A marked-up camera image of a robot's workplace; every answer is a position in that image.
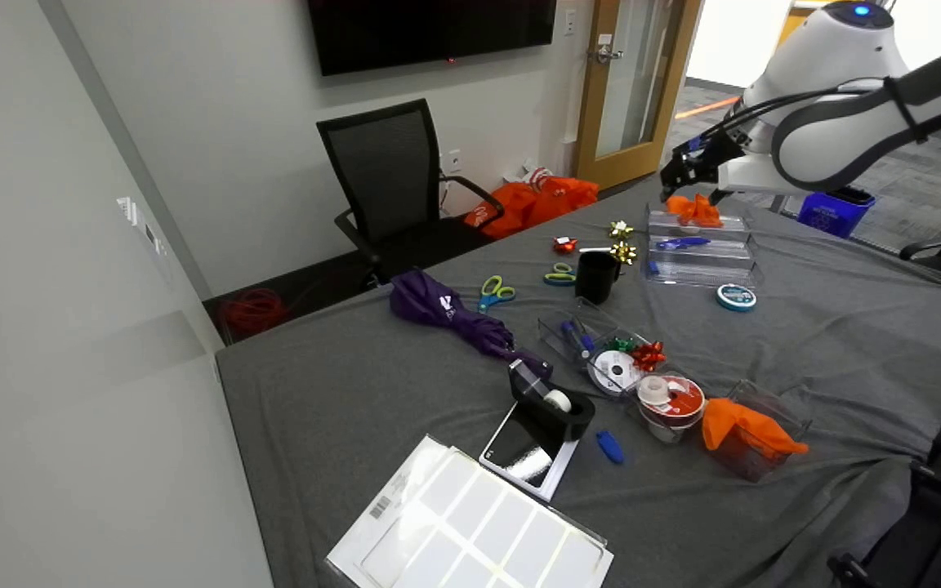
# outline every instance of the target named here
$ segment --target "scissors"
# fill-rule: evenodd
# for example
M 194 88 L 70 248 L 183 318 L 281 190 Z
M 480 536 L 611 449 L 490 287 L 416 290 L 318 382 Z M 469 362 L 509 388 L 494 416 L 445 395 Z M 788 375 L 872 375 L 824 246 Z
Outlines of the scissors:
M 557 286 L 557 287 L 572 287 L 577 286 L 577 272 L 567 261 L 557 261 L 546 274 L 543 286 Z
M 490 312 L 490 308 L 507 304 L 514 299 L 516 299 L 516 290 L 504 281 L 504 274 L 490 274 L 480 281 L 477 312 Z

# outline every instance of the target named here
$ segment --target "chair back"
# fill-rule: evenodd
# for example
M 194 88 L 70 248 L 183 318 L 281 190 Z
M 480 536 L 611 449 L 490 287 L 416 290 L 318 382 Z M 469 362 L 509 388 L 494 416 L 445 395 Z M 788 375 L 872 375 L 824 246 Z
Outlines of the chair back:
M 359 232 L 375 243 L 438 218 L 438 138 L 427 101 L 318 126 Z

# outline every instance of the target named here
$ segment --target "table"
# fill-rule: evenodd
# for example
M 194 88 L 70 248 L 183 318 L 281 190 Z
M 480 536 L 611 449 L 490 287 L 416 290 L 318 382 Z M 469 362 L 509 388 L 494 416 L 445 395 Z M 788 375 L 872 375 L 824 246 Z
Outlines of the table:
M 553 239 L 606 246 L 608 222 L 645 222 L 633 190 L 445 261 L 427 274 L 465 295 L 504 274 L 520 299 L 490 315 L 539 350 L 539 318 L 580 308 L 543 286 Z M 658 445 L 645 423 L 594 402 L 629 465 L 588 442 L 557 509 L 606 536 L 606 584 L 829 584 L 827 556 L 866 556 L 902 517 L 908 465 L 941 427 L 941 274 L 743 210 L 761 304 L 730 315 L 714 290 L 668 287 L 623 269 L 606 318 L 663 339 L 710 393 L 754 382 L 807 423 L 811 456 L 740 480 L 701 442 Z M 507 366 L 448 330 L 388 315 L 388 287 L 220 353 L 239 452 L 275 584 L 347 584 L 330 546 L 425 438 L 477 456 L 509 408 Z

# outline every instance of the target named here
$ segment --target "black screen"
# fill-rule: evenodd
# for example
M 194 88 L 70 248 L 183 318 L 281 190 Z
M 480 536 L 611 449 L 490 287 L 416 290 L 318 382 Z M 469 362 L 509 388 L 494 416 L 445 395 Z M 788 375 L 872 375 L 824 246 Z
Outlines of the black screen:
M 557 0 L 309 0 L 323 76 L 549 47 Z

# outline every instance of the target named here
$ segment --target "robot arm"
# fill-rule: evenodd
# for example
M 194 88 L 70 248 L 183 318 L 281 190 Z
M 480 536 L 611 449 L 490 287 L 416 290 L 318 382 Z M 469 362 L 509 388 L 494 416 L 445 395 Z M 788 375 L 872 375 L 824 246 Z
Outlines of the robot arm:
M 727 122 L 675 151 L 668 195 L 851 187 L 883 154 L 941 128 L 941 58 L 905 71 L 891 16 L 866 0 L 818 11 Z

